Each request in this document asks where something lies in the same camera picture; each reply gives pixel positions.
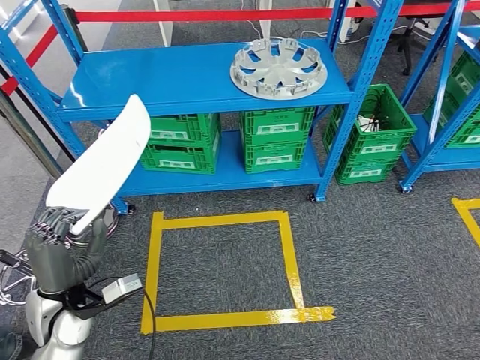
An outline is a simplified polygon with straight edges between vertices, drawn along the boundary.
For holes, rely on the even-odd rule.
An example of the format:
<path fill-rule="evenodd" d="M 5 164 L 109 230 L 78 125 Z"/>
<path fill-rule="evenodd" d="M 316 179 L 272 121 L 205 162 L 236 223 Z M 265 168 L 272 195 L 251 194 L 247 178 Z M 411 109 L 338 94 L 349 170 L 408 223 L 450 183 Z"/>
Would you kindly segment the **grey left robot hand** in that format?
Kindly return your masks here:
<path fill-rule="evenodd" d="M 100 266 L 107 239 L 100 217 L 91 224 L 91 238 L 82 256 L 72 256 L 64 244 L 72 225 L 79 224 L 85 210 L 48 208 L 26 234 L 26 249 L 37 285 L 43 293 L 63 293 L 82 284 Z"/>

